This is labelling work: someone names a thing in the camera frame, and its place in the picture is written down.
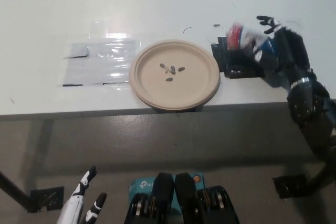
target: seed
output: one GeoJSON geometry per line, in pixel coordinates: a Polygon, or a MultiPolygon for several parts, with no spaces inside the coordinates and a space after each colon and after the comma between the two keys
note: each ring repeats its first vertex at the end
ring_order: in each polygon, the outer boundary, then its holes
{"type": "Polygon", "coordinates": [[[172,73],[172,74],[176,74],[175,67],[171,66],[169,72],[172,73]]]}

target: table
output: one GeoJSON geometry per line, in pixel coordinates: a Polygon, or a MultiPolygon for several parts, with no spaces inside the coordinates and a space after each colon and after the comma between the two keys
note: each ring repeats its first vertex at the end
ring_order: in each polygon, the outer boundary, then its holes
{"type": "MultiPolygon", "coordinates": [[[[332,98],[335,5],[329,0],[1,0],[0,119],[48,119],[66,116],[154,113],[126,85],[58,85],[66,45],[107,20],[115,33],[159,34],[185,39],[211,51],[216,37],[233,22],[262,30],[257,15],[271,15],[302,34],[311,66],[332,98]],[[191,27],[183,34],[186,27],[191,27]]],[[[261,79],[226,79],[204,110],[228,105],[274,105],[286,92],[261,79]]]]}

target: paper plate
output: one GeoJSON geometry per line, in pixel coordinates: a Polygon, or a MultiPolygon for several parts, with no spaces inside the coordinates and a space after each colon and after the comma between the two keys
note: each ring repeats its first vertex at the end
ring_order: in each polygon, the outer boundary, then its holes
{"type": "Polygon", "coordinates": [[[130,70],[136,95],[149,106],[164,110],[185,110],[204,104],[216,93],[219,80],[214,57],[182,40],[165,40],[145,48],[130,70]],[[162,64],[170,70],[173,66],[176,74],[166,73],[162,64]]]}

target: plastic sheet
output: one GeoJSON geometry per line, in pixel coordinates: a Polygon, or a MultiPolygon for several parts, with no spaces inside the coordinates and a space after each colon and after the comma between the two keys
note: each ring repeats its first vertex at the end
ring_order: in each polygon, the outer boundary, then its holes
{"type": "Polygon", "coordinates": [[[121,84],[129,82],[129,68],[140,43],[126,34],[90,38],[71,45],[63,86],[121,84]]]}

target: floor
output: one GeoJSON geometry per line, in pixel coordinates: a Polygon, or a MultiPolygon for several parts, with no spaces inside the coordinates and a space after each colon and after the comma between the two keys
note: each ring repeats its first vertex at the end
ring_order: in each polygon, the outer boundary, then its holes
{"type": "MultiPolygon", "coordinates": [[[[280,200],[273,177],[315,174],[311,155],[285,106],[105,118],[0,122],[0,170],[21,189],[64,186],[69,197],[96,165],[85,210],[108,194],[97,224],[123,223],[128,188],[158,172],[203,172],[228,191],[241,223],[336,223],[331,184],[312,197],[280,200]]],[[[59,211],[28,214],[0,191],[1,224],[56,223],[59,211]]]]}

